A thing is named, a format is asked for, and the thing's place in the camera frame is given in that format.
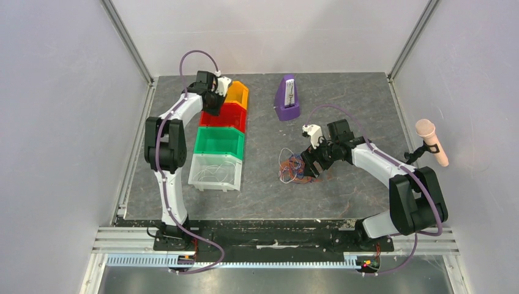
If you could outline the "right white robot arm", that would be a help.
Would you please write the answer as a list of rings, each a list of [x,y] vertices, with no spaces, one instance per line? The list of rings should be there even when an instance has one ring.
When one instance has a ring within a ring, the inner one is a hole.
[[[320,126],[304,125],[302,135],[310,140],[301,158],[304,176],[317,178],[335,162],[347,162],[371,174],[389,190],[389,209],[356,222],[353,240],[362,250],[371,249],[378,238],[391,235],[425,234],[442,225],[449,213],[437,175],[430,167],[417,168],[401,162],[364,137],[356,137],[347,120],[327,125],[325,137]]]

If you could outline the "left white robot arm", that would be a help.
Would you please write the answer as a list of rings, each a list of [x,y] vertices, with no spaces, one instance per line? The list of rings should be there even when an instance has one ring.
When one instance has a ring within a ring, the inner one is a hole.
[[[220,72],[201,70],[169,110],[145,121],[144,158],[157,178],[162,223],[166,231],[171,231],[168,241],[177,250],[188,248],[192,242],[191,232],[180,227],[188,219],[181,180],[187,159],[185,126],[202,111],[219,115],[232,83]]]

